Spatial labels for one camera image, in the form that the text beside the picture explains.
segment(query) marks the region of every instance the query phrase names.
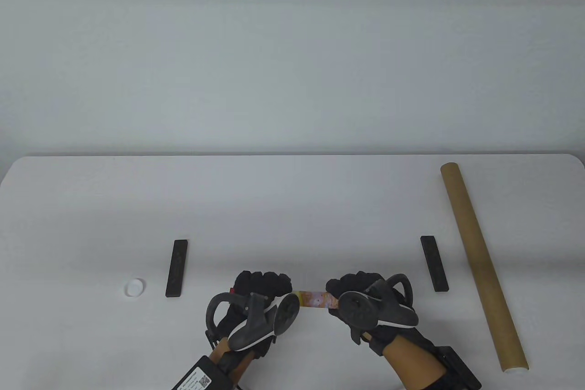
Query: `black strap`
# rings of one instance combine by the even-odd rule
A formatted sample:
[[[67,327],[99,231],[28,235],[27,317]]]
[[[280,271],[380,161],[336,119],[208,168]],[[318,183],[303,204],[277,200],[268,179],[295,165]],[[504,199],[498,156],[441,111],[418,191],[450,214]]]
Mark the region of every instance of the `black strap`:
[[[425,387],[423,390],[465,390],[466,387],[461,384],[461,381],[454,377],[451,373],[447,372],[441,376],[430,386]]]

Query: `kraft paper tube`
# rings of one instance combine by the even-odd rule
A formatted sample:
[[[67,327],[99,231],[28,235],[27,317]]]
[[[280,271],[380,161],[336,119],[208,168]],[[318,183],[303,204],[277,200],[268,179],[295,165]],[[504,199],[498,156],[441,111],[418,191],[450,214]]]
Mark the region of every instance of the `kraft paper tube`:
[[[494,340],[495,351],[504,372],[528,370],[528,362],[514,327],[494,265],[477,222],[468,190],[459,166],[447,163],[441,166],[441,175],[449,194],[453,214],[461,240],[468,255],[481,306]]]

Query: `white table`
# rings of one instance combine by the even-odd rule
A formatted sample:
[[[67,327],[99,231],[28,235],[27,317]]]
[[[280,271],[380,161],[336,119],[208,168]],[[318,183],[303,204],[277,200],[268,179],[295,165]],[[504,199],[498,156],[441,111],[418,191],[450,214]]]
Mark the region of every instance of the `white table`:
[[[506,375],[439,168],[460,164],[531,371]],[[585,171],[570,155],[29,157],[0,186],[2,388],[169,389],[209,346],[209,299],[242,269],[295,289],[364,269],[406,273],[420,329],[488,389],[585,385]],[[451,290],[432,289],[434,235]],[[173,241],[190,249],[165,297]],[[130,279],[144,294],[126,298]],[[395,389],[383,359],[302,309],[242,384]]]

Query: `wrist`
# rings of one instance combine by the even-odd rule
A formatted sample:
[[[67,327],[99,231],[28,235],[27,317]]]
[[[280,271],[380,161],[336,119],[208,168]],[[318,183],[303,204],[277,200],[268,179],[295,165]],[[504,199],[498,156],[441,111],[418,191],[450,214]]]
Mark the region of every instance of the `wrist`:
[[[224,359],[222,362],[222,358],[225,354],[228,356],[235,355],[232,358]],[[222,338],[220,342],[218,342],[217,346],[213,349],[213,352],[209,355],[209,359],[212,363],[217,365],[220,369],[223,369],[224,373],[227,374],[229,379],[234,384],[237,384],[242,378],[242,375],[254,359],[254,352],[250,351],[248,353],[240,353],[240,352],[232,352],[228,346],[228,339],[226,337]]]
[[[226,337],[222,338],[220,342],[218,342],[217,346],[213,349],[213,352],[209,355],[209,359],[211,359],[212,363],[218,364],[223,354],[229,352],[228,346],[228,339]]]

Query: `white wall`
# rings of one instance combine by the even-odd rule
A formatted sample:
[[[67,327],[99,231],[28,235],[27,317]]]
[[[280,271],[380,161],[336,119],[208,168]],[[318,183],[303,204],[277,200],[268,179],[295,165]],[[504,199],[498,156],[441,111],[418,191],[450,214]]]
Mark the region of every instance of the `white wall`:
[[[583,150],[585,0],[0,0],[23,154]]]

